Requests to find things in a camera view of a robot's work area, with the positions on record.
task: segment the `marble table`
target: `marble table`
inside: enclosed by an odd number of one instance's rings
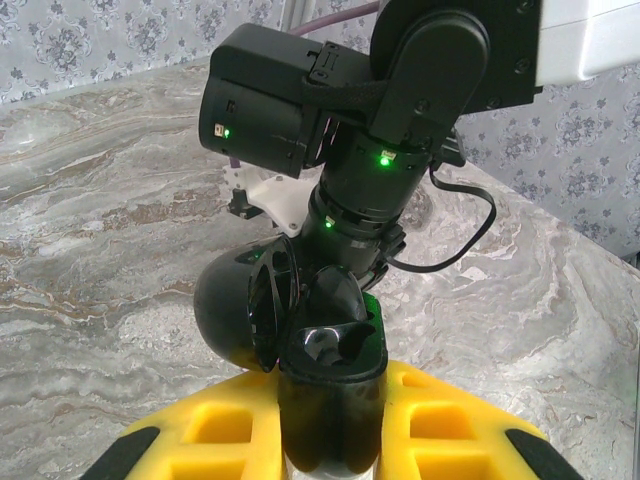
[[[0,477],[76,478],[130,422],[238,373],[194,282],[274,233],[225,210],[196,131],[202,65],[0,109]],[[499,214],[445,271],[376,288],[391,356],[538,425],[587,479],[631,478],[640,275],[477,168]],[[453,253],[482,201],[423,182],[405,260]]]

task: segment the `floral wallpaper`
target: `floral wallpaper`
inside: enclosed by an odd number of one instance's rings
[[[317,0],[315,16],[364,0]],[[310,35],[367,52],[375,15]],[[640,65],[462,117],[467,160],[607,250],[640,251]]]
[[[0,0],[0,103],[206,57],[285,0]]]

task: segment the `patterned wallpaper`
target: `patterned wallpaper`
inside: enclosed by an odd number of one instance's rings
[[[364,0],[317,0],[315,16]],[[313,33],[367,52],[375,15]],[[467,160],[614,254],[640,251],[640,65],[462,117]]]
[[[210,55],[285,0],[0,0],[0,103]]]

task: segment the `marble surface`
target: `marble surface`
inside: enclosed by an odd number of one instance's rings
[[[76,478],[132,421],[238,372],[191,310],[205,265],[266,219],[226,213],[200,147],[207,72],[174,68],[0,110],[0,477]],[[587,479],[631,478],[640,275],[470,165],[490,234],[375,292],[392,357],[519,415]],[[453,253],[487,207],[424,182],[403,258]]]

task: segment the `black cable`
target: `black cable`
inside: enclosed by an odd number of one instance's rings
[[[433,166],[431,166],[429,168],[429,177],[431,178],[431,183],[433,183],[434,187],[440,190],[444,190],[446,192],[467,193],[469,195],[480,197],[486,202],[488,202],[489,205],[491,205],[491,211],[489,212],[487,219],[484,221],[482,226],[478,229],[476,234],[471,238],[471,240],[469,240],[467,244],[464,247],[462,247],[462,249],[458,253],[456,253],[453,257],[449,258],[448,260],[445,260],[444,262],[437,263],[436,265],[420,266],[420,265],[411,265],[409,263],[400,262],[398,260],[395,260],[391,256],[385,257],[385,260],[387,261],[387,263],[389,263],[389,265],[393,265],[394,267],[399,268],[400,270],[404,270],[406,272],[433,273],[453,265],[458,260],[460,260],[464,256],[464,254],[467,253],[471,249],[471,247],[473,247],[476,244],[476,242],[484,236],[485,233],[489,231],[489,229],[491,228],[491,225],[493,225],[493,222],[496,219],[496,213],[497,213],[496,204],[489,192],[479,187],[471,187],[468,185],[453,185],[450,183],[442,182],[438,180],[433,173],[434,173]]]

